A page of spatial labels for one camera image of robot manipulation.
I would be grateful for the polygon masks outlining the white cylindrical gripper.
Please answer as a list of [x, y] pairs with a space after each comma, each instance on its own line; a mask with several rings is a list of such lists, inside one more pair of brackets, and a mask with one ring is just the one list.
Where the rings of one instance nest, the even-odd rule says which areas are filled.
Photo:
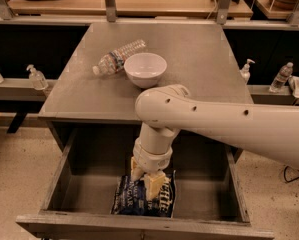
[[137, 181], [144, 175], [146, 199], [156, 198], [165, 181], [163, 172], [170, 163], [172, 143], [179, 129], [156, 128], [143, 123], [136, 139], [131, 158], [131, 180]]

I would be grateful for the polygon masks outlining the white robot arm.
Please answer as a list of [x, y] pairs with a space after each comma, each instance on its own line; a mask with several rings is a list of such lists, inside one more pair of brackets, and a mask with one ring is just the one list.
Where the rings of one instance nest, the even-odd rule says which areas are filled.
[[299, 106], [202, 102], [182, 85], [143, 91], [135, 102], [142, 121], [131, 179], [145, 179], [146, 197], [158, 195], [172, 142], [186, 130], [299, 169]]

